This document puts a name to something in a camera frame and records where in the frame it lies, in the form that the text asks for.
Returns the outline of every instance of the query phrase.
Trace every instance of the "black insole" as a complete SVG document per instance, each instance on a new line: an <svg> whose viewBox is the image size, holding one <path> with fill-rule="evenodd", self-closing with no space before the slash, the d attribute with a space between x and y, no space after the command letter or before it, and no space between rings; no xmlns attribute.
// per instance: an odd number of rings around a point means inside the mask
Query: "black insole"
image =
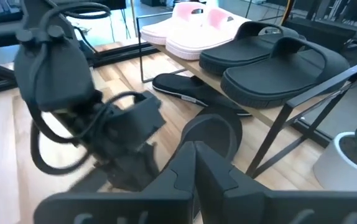
<svg viewBox="0 0 357 224"><path fill-rule="evenodd" d="M322 72L324 61L316 60L319 55L312 52L315 51L308 50L285 57L270 58L251 65L229 68L226 76L255 95L297 93L314 85L316 78Z"/></svg>
<svg viewBox="0 0 357 224"><path fill-rule="evenodd" d="M218 115L226 121L225 125L221 121L204 121L199 124L196 123L197 119L209 117L213 115ZM234 133L230 133L227 128L227 124L231 126ZM183 143L188 141L203 141L212 150L216 151L223 158L232 161L236 152L238 151L239 145L242 141L242 122L238 115L236 115L232 110L209 106L201 110L187 125L183 128L182 139L180 144L177 146L176 151L173 153L172 157L166 163L165 167L169 162L175 157ZM235 142L230 142L230 134L234 134ZM194 203L193 203L193 217L195 218L200 211L200 202L198 198L198 192L195 191Z"/></svg>

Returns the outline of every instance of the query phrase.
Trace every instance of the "black sandal pair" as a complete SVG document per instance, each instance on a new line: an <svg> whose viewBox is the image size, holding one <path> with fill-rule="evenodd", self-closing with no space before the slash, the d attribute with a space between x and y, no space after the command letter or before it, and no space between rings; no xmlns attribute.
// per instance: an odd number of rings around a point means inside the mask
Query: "black sandal pair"
<svg viewBox="0 0 357 224"><path fill-rule="evenodd" d="M268 27L280 33L259 35ZM234 40L204 50L200 66L222 77L227 96L252 108L281 106L350 67L340 54L303 40L296 31L263 22L245 22Z"/></svg>

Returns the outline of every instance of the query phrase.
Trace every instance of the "white sole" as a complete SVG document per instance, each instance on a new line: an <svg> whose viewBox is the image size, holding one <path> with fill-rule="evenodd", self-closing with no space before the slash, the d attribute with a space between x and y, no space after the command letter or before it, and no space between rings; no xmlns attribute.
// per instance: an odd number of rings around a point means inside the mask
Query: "white sole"
<svg viewBox="0 0 357 224"><path fill-rule="evenodd" d="M147 34L146 32L141 32L141 39L152 44L157 44L157 45L166 44L166 37L156 37L154 35Z"/></svg>
<svg viewBox="0 0 357 224"><path fill-rule="evenodd" d="M184 60L199 60L199 56L201 54L201 50L196 52L186 52L182 49L177 48L176 46L166 42L166 50L170 53L174 54L175 56L184 59Z"/></svg>
<svg viewBox="0 0 357 224"><path fill-rule="evenodd" d="M200 100L197 100L195 99L194 97L191 97L191 96L186 96L186 95L183 95L183 94L180 94L180 93L173 93L171 91L166 91L166 90L161 90L160 88L157 88L155 87L154 85L152 85L153 89L157 90L157 91L160 91L162 93L168 93L168 94L171 94L171 95L175 95L175 96L179 96L180 99L182 100L185 100L185 101L188 101L188 102L191 102L191 103L195 103L197 105L201 105L201 106L204 106L204 107L207 107L208 105ZM237 113L238 116L251 116L250 113Z"/></svg>

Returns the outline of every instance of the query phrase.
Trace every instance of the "wooden surface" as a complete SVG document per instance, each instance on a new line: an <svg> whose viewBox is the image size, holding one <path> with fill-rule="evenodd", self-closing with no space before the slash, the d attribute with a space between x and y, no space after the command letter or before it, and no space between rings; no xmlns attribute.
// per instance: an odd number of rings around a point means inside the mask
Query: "wooden surface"
<svg viewBox="0 0 357 224"><path fill-rule="evenodd" d="M199 66L199 61L188 61L184 60L181 58L178 58L174 54L170 53L169 51L166 50L165 46L162 45L156 45L153 44L158 50L163 52L164 54L168 55L170 58L175 60L177 63L179 63L181 66L186 68L188 71L192 72L194 75L196 75L198 78L202 79L205 83L209 84L211 87L219 91L220 93L224 94L223 90L220 87L220 77L217 77L216 75L212 75L206 71L204 71L200 66ZM303 112L307 108L311 107L312 105L320 102L323 99L322 96L312 98L311 100L307 101L306 103L296 107L293 112L290 114L289 119L293 118L294 116L298 115L299 113ZM281 106L276 107L276 108L271 108L271 109L255 109L255 108L250 108L247 106L241 106L244 108L246 111L250 112L254 117L262 121L264 124L268 126L272 126L276 118L278 117L279 112L281 111Z"/></svg>
<svg viewBox="0 0 357 224"><path fill-rule="evenodd" d="M105 45L98 49L110 49L126 43ZM147 78L180 68L182 67L178 63L163 53L144 57L144 72ZM98 68L93 72L93 78L97 88L104 93L105 99L122 91L150 90L162 100L160 112L167 123L150 139L150 142L158 143L155 158L158 166L162 168L175 151L182 128L201 107L156 93L151 83L142 84L137 58ZM120 100L118 105L126 107L131 103L129 98L125 98ZM54 131L68 135L50 114L44 114L44 118ZM30 158L30 121L31 117L18 90L0 93L0 224L32 223L33 211L42 199L65 191L92 166L93 161L88 161L80 170L59 177L39 171ZM233 162L237 168L242 171L248 168L268 130L269 127L258 119L243 119L243 140ZM300 134L291 128L283 130L264 161L299 136ZM57 144L44 136L41 137L40 145L45 160L53 166L66 166L84 152L83 148ZM312 166L321 152L320 146L307 140L256 180L276 190L319 190L321 187L313 175Z"/></svg>

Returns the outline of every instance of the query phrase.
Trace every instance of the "white plant pot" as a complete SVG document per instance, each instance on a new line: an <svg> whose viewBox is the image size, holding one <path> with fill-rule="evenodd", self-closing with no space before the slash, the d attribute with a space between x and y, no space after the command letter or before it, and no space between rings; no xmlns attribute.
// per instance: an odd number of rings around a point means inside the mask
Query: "white plant pot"
<svg viewBox="0 0 357 224"><path fill-rule="evenodd" d="M339 145L341 138L354 136L338 134L314 164L314 175L325 190L357 191L357 164L344 155Z"/></svg>

